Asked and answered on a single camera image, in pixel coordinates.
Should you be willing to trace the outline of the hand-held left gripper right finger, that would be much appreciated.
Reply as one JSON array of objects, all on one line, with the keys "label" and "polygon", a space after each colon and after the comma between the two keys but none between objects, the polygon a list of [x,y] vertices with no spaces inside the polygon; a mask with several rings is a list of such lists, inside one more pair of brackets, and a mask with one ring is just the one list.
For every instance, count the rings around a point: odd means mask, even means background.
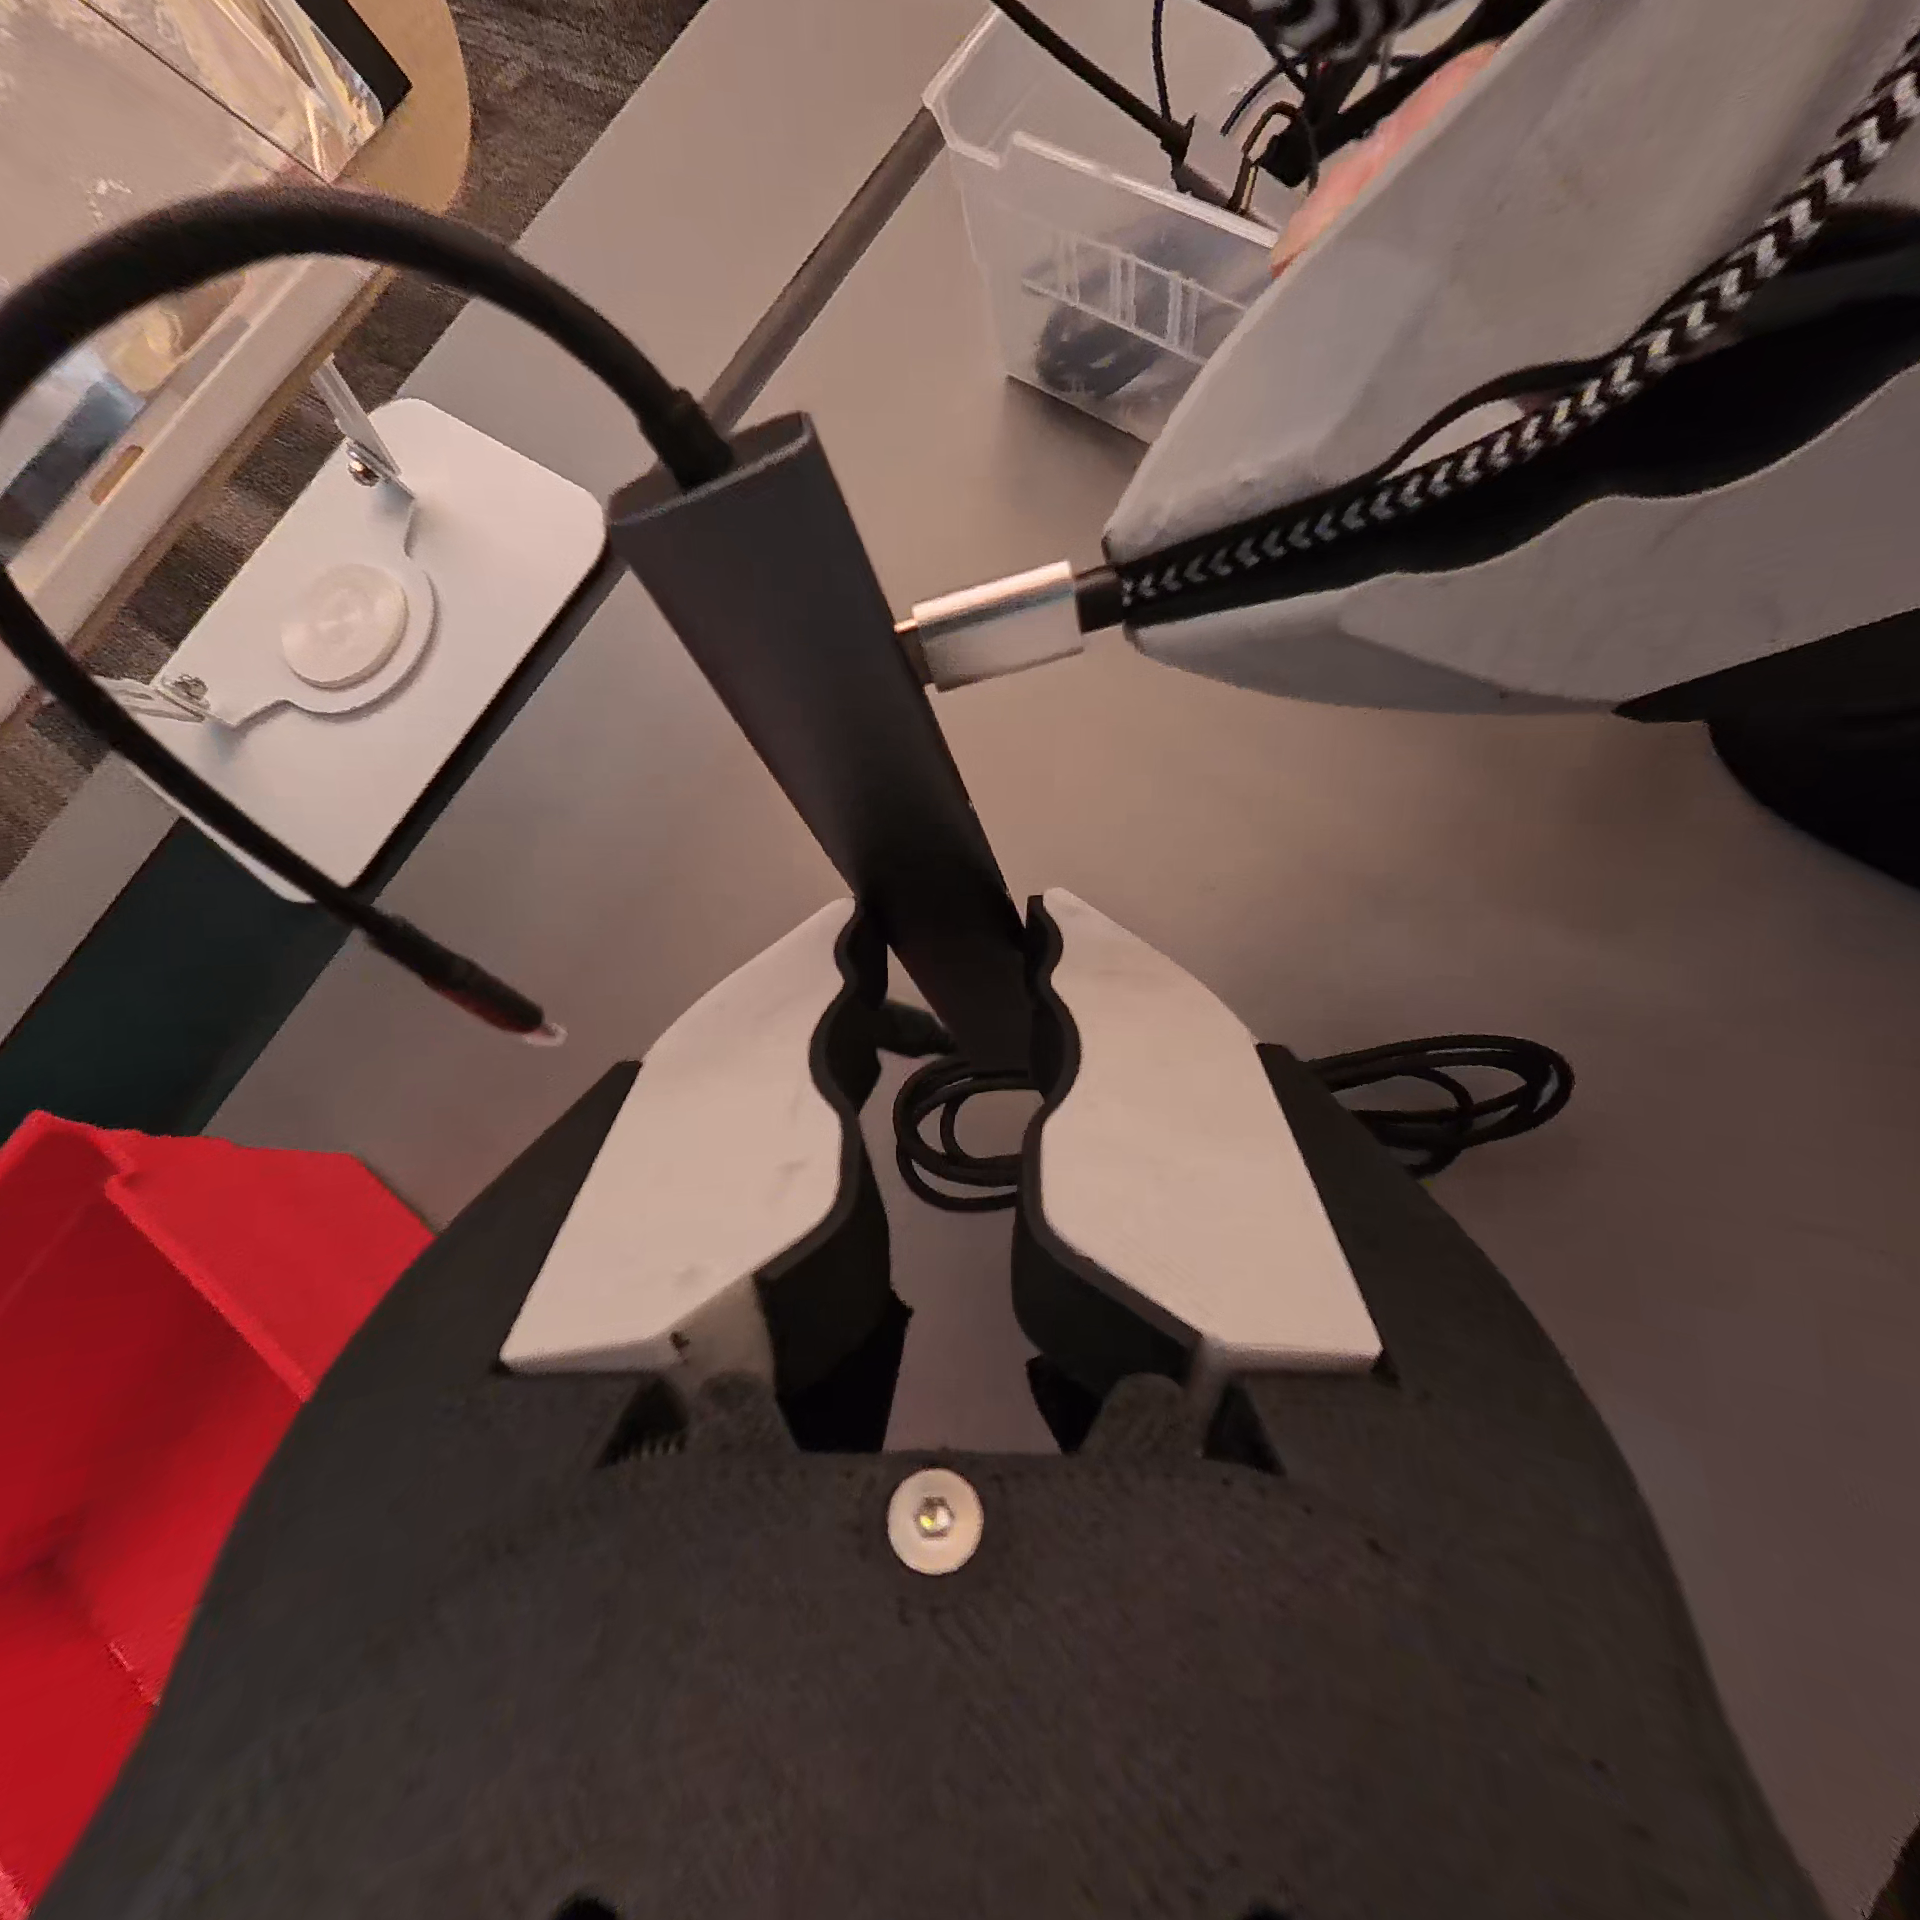
[{"label": "hand-held left gripper right finger", "polygon": [[1070,887],[1026,902],[1017,1321],[1070,1378],[1366,1378],[1381,1332],[1257,1039]]}]

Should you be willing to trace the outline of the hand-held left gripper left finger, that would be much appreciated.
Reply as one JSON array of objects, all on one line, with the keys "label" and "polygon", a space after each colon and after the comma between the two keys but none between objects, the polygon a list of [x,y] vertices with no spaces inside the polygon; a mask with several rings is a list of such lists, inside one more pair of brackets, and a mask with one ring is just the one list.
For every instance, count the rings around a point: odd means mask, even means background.
[{"label": "hand-held left gripper left finger", "polygon": [[882,1323],[882,946],[830,900],[643,1058],[501,1369],[835,1369]]}]

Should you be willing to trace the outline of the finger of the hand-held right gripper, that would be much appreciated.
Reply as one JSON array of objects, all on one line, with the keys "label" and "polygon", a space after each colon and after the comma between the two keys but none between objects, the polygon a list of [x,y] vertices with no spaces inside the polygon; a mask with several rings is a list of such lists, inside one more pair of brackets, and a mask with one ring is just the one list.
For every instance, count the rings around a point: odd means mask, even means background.
[{"label": "finger of the hand-held right gripper", "polygon": [[1129,648],[1332,709],[1625,709],[1915,611],[1915,429],[1867,399],[1728,487],[1603,497],[1471,568],[1129,624]]},{"label": "finger of the hand-held right gripper", "polygon": [[1362,164],[1140,461],[1113,568],[1376,547],[1832,310],[1832,233],[1915,176],[1915,6],[1537,6]]}]

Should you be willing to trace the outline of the clear plastic bin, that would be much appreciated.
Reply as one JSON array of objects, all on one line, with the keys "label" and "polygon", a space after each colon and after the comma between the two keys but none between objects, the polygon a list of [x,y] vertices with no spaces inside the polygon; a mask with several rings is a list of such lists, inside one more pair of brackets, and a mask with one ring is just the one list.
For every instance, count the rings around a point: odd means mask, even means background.
[{"label": "clear plastic bin", "polygon": [[1152,129],[1075,77],[995,6],[924,89],[962,191],[1002,369],[1156,441],[1201,366],[1270,287],[1310,158],[1274,178],[1294,81],[1205,6],[1031,6],[1143,110],[1165,50],[1189,129],[1183,191]]}]

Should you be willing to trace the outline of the grey usb hub with cable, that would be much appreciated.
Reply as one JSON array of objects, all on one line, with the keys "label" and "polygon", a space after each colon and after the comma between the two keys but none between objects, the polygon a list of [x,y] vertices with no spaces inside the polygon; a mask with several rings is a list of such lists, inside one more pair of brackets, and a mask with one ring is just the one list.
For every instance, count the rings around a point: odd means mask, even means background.
[{"label": "grey usb hub with cable", "polygon": [[7,299],[7,409],[111,320],[279,257],[361,257],[495,302],[632,409],[655,470],[612,497],[612,554],[973,1068],[1020,1071],[1020,913],[807,415],[727,441],[567,285],[474,225],[353,191],[228,191],[66,250]]}]

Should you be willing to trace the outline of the red plastic bin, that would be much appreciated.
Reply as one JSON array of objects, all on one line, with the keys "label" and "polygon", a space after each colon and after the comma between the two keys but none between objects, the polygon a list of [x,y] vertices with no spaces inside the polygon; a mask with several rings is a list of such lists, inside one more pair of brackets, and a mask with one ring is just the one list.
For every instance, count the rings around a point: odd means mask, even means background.
[{"label": "red plastic bin", "polygon": [[361,1160],[26,1116],[0,1154],[0,1907],[149,1732],[207,1576],[429,1229]]}]

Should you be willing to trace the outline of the person's right hand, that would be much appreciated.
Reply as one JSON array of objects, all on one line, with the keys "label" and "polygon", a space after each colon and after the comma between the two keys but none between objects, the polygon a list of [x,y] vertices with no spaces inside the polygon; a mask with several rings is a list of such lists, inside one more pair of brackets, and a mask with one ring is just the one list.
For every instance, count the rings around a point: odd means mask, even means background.
[{"label": "person's right hand", "polygon": [[1285,279],[1399,164],[1399,155],[1479,81],[1500,49],[1502,39],[1456,50],[1400,110],[1391,110],[1381,129],[1323,158],[1319,178],[1285,223],[1270,273]]}]

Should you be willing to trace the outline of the dark green desk mat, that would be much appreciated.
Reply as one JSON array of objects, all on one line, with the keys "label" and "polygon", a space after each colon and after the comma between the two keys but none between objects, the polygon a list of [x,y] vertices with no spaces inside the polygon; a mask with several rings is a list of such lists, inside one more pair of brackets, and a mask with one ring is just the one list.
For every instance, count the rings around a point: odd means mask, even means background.
[{"label": "dark green desk mat", "polygon": [[194,827],[167,834],[0,1048],[0,1132],[55,1116],[202,1133],[350,931]]}]

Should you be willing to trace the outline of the wooden-edged sign stand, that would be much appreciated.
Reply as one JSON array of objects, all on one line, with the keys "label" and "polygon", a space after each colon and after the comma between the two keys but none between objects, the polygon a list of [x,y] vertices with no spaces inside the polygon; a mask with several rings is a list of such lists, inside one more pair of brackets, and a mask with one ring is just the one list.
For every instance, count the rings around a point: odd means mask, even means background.
[{"label": "wooden-edged sign stand", "polygon": [[[446,6],[0,6],[7,295],[233,186],[446,210],[467,66]],[[157,299],[7,409],[7,568],[94,651],[111,608],[308,387],[319,478],[154,680],[101,691],[330,884],[372,884],[602,559],[602,505],[426,399],[335,366],[373,273],[294,257]]]}]

